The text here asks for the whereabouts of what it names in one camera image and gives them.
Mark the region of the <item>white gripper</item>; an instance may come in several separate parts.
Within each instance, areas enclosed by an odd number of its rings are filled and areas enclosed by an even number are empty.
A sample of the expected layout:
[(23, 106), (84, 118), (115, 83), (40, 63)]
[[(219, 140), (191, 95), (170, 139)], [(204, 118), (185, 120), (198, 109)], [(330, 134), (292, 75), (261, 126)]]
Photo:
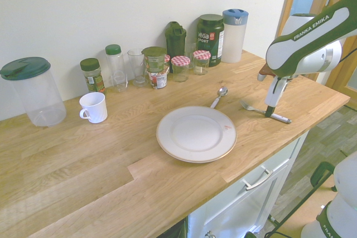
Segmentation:
[(288, 77), (275, 77), (273, 79), (265, 99), (265, 104), (268, 105), (265, 112), (265, 117), (271, 117), (274, 113), (275, 107), (277, 106), (287, 86), (287, 83)]

